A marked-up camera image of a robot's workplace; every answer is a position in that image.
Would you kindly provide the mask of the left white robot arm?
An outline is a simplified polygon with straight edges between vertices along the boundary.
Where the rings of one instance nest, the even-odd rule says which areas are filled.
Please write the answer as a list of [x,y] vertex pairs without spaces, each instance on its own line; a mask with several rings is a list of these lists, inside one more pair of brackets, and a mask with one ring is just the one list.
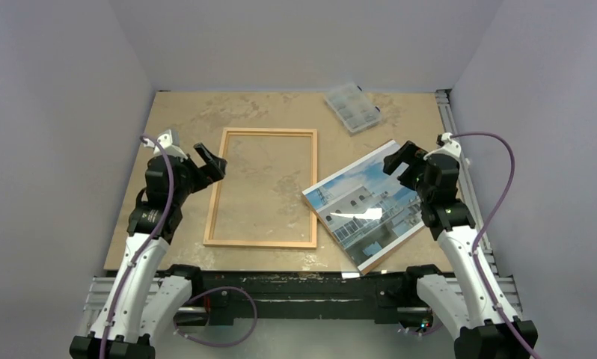
[[111,292],[88,334],[73,338],[72,358],[154,358],[157,333],[183,304],[203,299],[200,269],[188,265],[171,266],[166,288],[148,295],[187,197],[224,179],[227,162],[202,143],[194,145],[201,167],[176,145],[153,147],[156,154],[147,162],[145,186],[129,215],[126,249]]

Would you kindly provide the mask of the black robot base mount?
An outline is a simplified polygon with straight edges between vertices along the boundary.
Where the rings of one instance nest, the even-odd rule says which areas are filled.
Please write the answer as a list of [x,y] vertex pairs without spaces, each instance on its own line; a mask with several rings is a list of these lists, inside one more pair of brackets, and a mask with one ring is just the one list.
[[232,325],[236,319],[370,320],[413,328],[432,311],[414,296],[405,272],[345,277],[342,272],[204,271],[195,295],[175,316],[182,326]]

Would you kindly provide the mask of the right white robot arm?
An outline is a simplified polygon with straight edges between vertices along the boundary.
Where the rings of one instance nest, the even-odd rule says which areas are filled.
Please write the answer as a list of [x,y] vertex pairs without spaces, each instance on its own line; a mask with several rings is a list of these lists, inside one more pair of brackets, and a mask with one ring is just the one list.
[[383,171],[391,175],[406,166],[397,179],[420,198],[422,221],[448,258],[461,293],[426,266],[403,281],[402,296],[430,306],[450,332],[456,358],[534,358],[536,326],[508,301],[480,247],[482,233],[457,195],[461,147],[451,138],[439,145],[427,152],[407,141],[385,157]]

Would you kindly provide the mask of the building photo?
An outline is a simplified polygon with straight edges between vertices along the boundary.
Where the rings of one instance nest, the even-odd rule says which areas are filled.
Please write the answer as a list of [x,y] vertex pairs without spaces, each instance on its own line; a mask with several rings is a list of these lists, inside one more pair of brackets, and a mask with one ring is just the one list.
[[302,191],[302,197],[334,242],[367,274],[423,229],[420,198],[400,184],[408,167],[392,174],[384,160],[400,145],[394,140]]

